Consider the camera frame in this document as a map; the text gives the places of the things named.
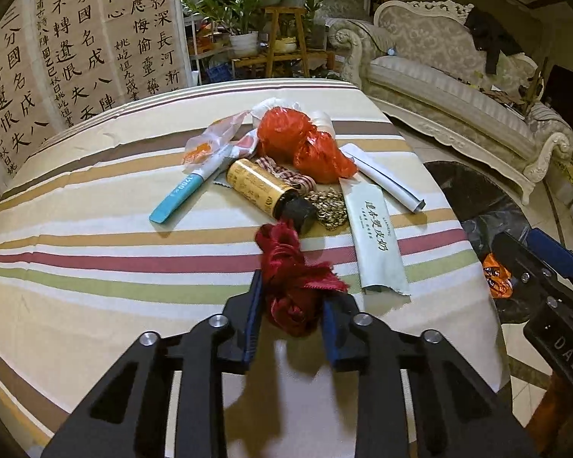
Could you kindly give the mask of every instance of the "woven brown cord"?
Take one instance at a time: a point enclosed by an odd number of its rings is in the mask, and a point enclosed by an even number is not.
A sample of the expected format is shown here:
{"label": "woven brown cord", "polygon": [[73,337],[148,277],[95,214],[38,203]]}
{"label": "woven brown cord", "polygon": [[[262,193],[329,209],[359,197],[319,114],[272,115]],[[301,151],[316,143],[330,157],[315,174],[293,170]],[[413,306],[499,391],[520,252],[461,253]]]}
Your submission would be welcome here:
{"label": "woven brown cord", "polygon": [[310,191],[316,189],[316,182],[310,176],[304,176],[282,165],[274,162],[270,157],[260,157],[255,160],[258,166],[267,170],[270,174],[285,181],[289,186],[295,188],[301,196],[305,196]]}
{"label": "woven brown cord", "polygon": [[333,231],[348,221],[344,195],[333,188],[311,191],[304,198],[316,207],[316,218],[328,230]]}

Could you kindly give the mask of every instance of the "green stripe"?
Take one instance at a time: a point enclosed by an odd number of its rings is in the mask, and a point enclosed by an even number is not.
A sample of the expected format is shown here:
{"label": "green stripe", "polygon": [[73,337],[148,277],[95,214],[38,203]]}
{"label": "green stripe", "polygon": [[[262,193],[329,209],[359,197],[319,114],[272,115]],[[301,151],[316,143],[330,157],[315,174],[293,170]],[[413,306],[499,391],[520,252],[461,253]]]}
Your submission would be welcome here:
{"label": "green stripe", "polygon": [[418,282],[462,269],[477,261],[477,256],[473,250],[463,250],[443,258],[408,265],[405,267],[405,274],[408,277],[408,282]]}
{"label": "green stripe", "polygon": [[[410,283],[462,269],[477,261],[473,250],[464,250],[443,258],[405,267]],[[182,303],[185,305],[222,305],[228,298],[245,292],[246,286],[215,286],[208,284],[140,284],[134,282],[107,281],[69,277],[29,269],[6,269],[0,267],[0,277],[21,279],[56,289],[84,292],[98,296],[126,298],[154,303]],[[351,286],[350,293],[361,292],[359,274],[346,275],[341,279]]]}

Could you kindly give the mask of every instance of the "wooden stool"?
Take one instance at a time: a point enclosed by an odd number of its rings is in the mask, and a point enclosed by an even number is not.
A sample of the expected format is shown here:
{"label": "wooden stool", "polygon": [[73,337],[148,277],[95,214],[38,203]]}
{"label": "wooden stool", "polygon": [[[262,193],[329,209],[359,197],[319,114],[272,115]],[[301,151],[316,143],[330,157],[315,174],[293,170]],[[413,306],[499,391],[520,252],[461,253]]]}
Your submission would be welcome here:
{"label": "wooden stool", "polygon": [[[306,13],[305,8],[298,6],[267,6],[266,14],[272,14],[272,27],[269,32],[269,46],[267,51],[267,64],[265,66],[265,77],[272,77],[274,68],[274,45],[276,43],[276,34],[278,33],[278,16],[280,14],[295,15],[295,25],[297,26],[297,35],[299,41],[299,53],[301,54],[301,63],[304,69],[304,77],[310,77],[308,69],[308,53],[306,51],[306,36],[304,35],[304,25],[301,22],[302,14]],[[281,60],[290,60],[291,57],[281,58]]]}

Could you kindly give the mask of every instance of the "brown cylindrical bottle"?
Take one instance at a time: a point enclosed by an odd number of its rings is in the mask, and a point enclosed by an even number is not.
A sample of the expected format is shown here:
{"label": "brown cylindrical bottle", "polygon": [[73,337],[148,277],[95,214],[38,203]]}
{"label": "brown cylindrical bottle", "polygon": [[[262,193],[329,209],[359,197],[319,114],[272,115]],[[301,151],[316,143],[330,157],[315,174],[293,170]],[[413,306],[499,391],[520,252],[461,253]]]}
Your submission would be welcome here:
{"label": "brown cylindrical bottle", "polygon": [[316,218],[316,209],[278,177],[247,159],[233,162],[227,182],[270,217],[293,221],[300,234],[307,232]]}

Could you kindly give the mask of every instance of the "black bottle cap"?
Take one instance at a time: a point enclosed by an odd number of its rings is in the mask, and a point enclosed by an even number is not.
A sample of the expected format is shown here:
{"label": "black bottle cap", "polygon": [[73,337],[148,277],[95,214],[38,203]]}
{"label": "black bottle cap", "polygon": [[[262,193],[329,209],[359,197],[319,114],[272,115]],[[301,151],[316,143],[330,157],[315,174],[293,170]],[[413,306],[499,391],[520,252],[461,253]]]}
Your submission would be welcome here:
{"label": "black bottle cap", "polygon": [[301,197],[293,198],[285,203],[280,218],[293,221],[297,233],[305,234],[316,220],[316,208]]}

